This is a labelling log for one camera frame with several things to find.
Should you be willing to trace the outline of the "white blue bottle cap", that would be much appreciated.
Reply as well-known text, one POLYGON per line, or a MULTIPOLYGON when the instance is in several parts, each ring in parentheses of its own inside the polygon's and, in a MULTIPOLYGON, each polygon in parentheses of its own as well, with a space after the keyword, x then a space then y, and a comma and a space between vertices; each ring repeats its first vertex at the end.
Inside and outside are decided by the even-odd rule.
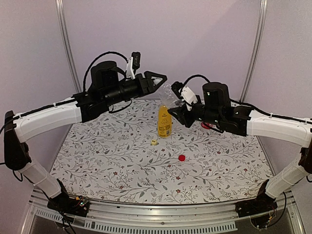
POLYGON ((159 77, 151 77, 153 84, 158 85, 160 82, 162 82, 162 78, 159 77))

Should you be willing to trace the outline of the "yellow juice bottle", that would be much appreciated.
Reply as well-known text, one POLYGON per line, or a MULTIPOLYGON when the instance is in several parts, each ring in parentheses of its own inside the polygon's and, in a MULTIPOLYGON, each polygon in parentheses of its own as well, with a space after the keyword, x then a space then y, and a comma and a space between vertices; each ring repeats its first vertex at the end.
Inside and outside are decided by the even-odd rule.
POLYGON ((172 132, 172 116, 168 113, 168 108, 165 105, 161 105, 159 108, 157 131, 162 138, 169 137, 172 132))

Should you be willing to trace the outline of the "clear bottle blue cap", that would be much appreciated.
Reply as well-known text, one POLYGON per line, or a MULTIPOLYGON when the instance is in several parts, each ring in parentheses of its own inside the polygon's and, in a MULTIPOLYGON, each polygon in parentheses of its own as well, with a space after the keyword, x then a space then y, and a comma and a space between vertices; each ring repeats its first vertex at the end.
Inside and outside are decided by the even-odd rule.
POLYGON ((171 90, 171 86, 167 83, 161 85, 158 90, 158 95, 161 104, 166 106, 168 109, 180 107, 183 105, 182 100, 178 99, 178 97, 171 90))

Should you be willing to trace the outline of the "clear bottle red label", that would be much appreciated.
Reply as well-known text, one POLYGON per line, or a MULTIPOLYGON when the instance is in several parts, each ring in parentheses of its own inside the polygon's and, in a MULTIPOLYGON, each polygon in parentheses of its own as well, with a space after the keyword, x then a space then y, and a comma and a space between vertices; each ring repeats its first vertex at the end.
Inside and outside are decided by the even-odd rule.
POLYGON ((201 127, 204 129, 211 129, 212 130, 214 128, 214 125, 206 123, 206 122, 201 122, 201 127))

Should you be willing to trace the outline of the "red bottle cap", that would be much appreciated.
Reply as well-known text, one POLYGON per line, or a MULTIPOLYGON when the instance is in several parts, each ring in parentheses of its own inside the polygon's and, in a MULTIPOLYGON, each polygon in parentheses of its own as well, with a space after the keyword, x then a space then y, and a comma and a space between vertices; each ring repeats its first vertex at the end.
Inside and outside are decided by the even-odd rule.
POLYGON ((178 160, 179 160, 179 161, 182 161, 182 162, 185 161, 185 160, 186 160, 185 155, 179 155, 179 156, 178 156, 178 160))

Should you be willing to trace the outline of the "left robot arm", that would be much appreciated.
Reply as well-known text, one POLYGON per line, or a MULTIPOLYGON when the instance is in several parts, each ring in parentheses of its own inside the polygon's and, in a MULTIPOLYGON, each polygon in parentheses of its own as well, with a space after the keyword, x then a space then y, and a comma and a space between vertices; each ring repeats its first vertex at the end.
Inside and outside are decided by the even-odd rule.
POLYGON ((7 168, 18 171, 43 190, 63 212, 73 204, 61 183, 43 166, 29 156, 27 140, 58 127, 85 123, 108 112, 114 104, 131 101, 157 91, 167 80, 165 75, 146 71, 135 74, 138 65, 131 60, 126 71, 115 61, 104 61, 91 68, 91 86, 87 92, 72 95, 61 102, 37 110, 5 114, 4 163, 7 168))

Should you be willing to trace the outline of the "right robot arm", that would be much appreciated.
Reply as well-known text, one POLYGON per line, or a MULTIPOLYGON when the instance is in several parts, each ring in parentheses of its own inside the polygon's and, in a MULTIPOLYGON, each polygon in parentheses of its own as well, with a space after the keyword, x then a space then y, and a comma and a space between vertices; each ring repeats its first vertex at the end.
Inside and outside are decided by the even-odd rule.
POLYGON ((271 199, 312 173, 311 120, 268 114, 251 104, 238 103, 233 107, 227 85, 220 82, 208 82, 202 86, 203 102, 181 82, 175 82, 171 89, 183 104, 169 109, 168 113, 187 128, 200 121, 214 125, 214 130, 220 133, 269 137, 301 146, 300 156, 263 183, 258 198, 252 202, 255 212, 263 212, 270 206, 271 199))

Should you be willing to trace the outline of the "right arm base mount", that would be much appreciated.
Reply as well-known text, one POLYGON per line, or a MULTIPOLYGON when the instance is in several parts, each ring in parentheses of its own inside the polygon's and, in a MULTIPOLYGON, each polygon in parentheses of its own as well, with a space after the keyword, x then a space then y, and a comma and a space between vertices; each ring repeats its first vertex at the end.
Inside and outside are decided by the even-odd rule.
POLYGON ((273 211, 276 208, 276 199, 269 197, 264 191, 259 192, 256 198, 235 203, 235 211, 239 217, 273 211))

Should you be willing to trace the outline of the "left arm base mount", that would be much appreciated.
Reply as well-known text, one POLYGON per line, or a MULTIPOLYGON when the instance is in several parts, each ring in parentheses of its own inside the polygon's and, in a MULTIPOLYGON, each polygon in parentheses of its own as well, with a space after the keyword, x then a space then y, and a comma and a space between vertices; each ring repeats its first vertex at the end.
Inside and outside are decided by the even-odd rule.
POLYGON ((90 200, 81 195, 70 197, 63 183, 59 179, 57 179, 57 182, 60 184, 61 193, 55 198, 49 198, 47 208, 63 214, 86 217, 90 207, 90 200))

